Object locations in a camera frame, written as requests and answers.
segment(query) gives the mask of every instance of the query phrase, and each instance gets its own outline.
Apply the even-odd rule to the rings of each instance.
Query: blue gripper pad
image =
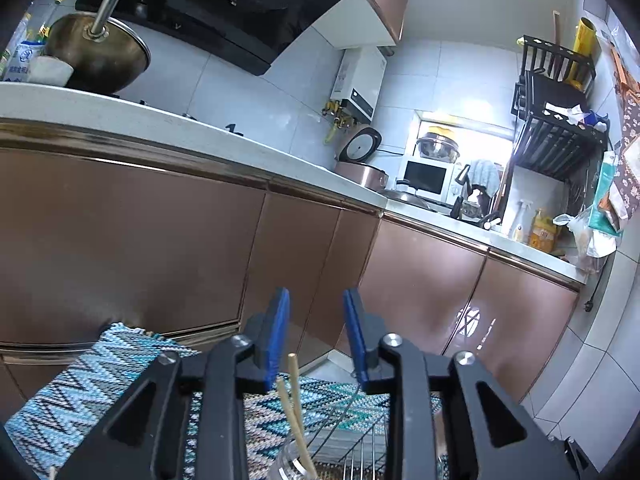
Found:
[[[353,359],[353,367],[356,371],[356,378],[360,386],[364,386],[369,382],[369,373],[365,364],[365,344],[362,335],[361,320],[358,316],[356,302],[350,291],[345,290],[342,294],[342,304],[344,306],[344,323],[347,328],[347,336],[349,337],[349,346],[351,348],[351,359]]]
[[[276,296],[271,300],[271,305],[276,304],[276,313],[273,317],[273,325],[271,327],[271,335],[266,350],[267,370],[264,378],[267,390],[270,390],[276,380],[278,367],[280,365],[280,357],[284,348],[285,338],[287,336],[287,323],[289,322],[289,291],[286,288],[280,288]]]

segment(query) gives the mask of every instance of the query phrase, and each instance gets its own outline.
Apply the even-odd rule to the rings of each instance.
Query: zigzag patterned rug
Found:
[[[12,416],[5,425],[7,433],[42,480],[47,480],[50,466],[62,467],[111,405],[165,350],[176,351],[181,357],[197,354],[172,340],[116,323]],[[336,419],[353,396],[339,429],[363,433],[388,409],[388,396],[365,396],[357,391],[356,384],[303,377],[301,390],[305,424],[309,427]],[[202,394],[194,394],[191,403],[185,480],[194,476],[201,398]],[[439,408],[439,403],[440,399],[433,397],[432,409]],[[289,425],[275,392],[245,396],[244,419],[250,479],[260,480],[267,475],[289,433]],[[381,431],[382,425],[378,425],[377,433]]]

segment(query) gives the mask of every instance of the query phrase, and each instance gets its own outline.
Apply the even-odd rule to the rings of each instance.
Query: microwave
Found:
[[[416,195],[427,200],[451,203],[454,196],[449,196],[449,187],[454,177],[455,164],[424,158],[422,156],[405,155],[400,163],[398,180],[408,180]]]

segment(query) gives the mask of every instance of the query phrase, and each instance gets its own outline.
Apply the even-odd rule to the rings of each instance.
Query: metal bolt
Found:
[[[251,344],[251,340],[242,334],[237,334],[231,336],[231,344],[236,348],[242,348],[244,346],[249,346]]]
[[[456,361],[463,366],[472,365],[476,361],[476,356],[465,350],[456,354]]]
[[[402,344],[402,338],[398,334],[389,333],[382,338],[382,342],[385,345],[396,347]]]
[[[162,352],[158,356],[158,361],[162,365],[172,365],[178,360],[178,354],[175,352]]]

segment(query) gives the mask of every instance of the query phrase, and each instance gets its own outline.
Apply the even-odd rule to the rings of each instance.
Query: metal bowl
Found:
[[[44,54],[74,68],[68,88],[110,95],[148,68],[151,53],[139,35],[114,18],[104,24],[107,34],[92,40],[87,30],[95,17],[93,12],[75,12],[57,20],[49,31]]]
[[[420,156],[424,158],[455,164],[460,156],[457,142],[439,134],[429,132],[415,143],[420,150]]]

